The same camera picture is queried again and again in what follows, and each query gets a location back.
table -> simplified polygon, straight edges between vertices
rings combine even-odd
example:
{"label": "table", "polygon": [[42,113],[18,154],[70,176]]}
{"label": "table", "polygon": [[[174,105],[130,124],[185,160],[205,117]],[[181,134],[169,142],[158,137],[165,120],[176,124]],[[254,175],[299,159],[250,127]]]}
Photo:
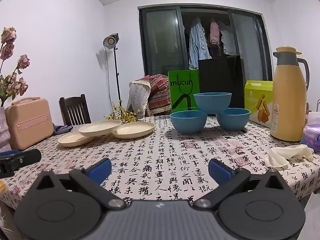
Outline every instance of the table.
{"label": "table", "polygon": [[[244,167],[251,173],[262,174],[268,170],[263,159],[270,147],[293,145],[272,138],[268,128],[253,122],[249,122],[245,130],[227,132],[215,117],[208,117],[201,133],[185,136],[173,128],[169,116],[148,117],[146,121],[156,124],[154,132],[136,140],[107,135],[73,148],[58,145],[61,135],[39,142],[31,148],[42,152],[41,161],[23,167],[14,177],[1,180],[0,190],[4,193],[0,200],[16,209],[42,169],[67,173],[78,166],[88,168],[108,157],[112,173],[101,185],[126,203],[132,199],[188,199],[192,203],[218,186],[208,174],[210,159],[221,160],[231,168]],[[320,187],[320,157],[317,154],[314,157],[313,163],[292,158],[289,169],[280,171],[299,199]]]}

yellow-green box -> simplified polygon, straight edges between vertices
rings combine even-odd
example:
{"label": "yellow-green box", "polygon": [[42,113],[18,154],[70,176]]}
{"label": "yellow-green box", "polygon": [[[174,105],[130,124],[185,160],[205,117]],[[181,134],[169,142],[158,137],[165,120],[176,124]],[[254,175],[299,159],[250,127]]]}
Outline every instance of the yellow-green box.
{"label": "yellow-green box", "polygon": [[271,128],[272,101],[272,81],[247,81],[244,87],[244,108],[250,110],[249,120]]}

black bag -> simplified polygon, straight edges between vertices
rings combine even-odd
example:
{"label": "black bag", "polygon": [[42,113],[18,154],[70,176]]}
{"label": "black bag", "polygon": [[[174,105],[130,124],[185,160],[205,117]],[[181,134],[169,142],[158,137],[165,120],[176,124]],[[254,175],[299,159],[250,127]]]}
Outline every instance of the black bag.
{"label": "black bag", "polygon": [[199,60],[201,93],[232,93],[229,107],[244,108],[244,64],[240,56]]}

plastic bag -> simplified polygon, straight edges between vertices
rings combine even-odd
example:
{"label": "plastic bag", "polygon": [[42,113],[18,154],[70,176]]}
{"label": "plastic bag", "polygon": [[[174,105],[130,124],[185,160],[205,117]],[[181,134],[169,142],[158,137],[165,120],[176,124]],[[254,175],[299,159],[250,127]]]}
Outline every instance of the plastic bag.
{"label": "plastic bag", "polygon": [[320,112],[308,114],[308,122],[303,129],[300,143],[308,145],[315,152],[320,152]]}

vase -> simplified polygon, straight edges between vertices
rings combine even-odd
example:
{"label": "vase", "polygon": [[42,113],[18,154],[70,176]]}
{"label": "vase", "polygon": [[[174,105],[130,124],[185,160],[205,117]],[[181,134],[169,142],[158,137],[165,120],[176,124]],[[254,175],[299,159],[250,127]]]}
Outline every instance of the vase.
{"label": "vase", "polygon": [[10,133],[4,114],[4,107],[0,107],[0,152],[11,150],[9,139]]}

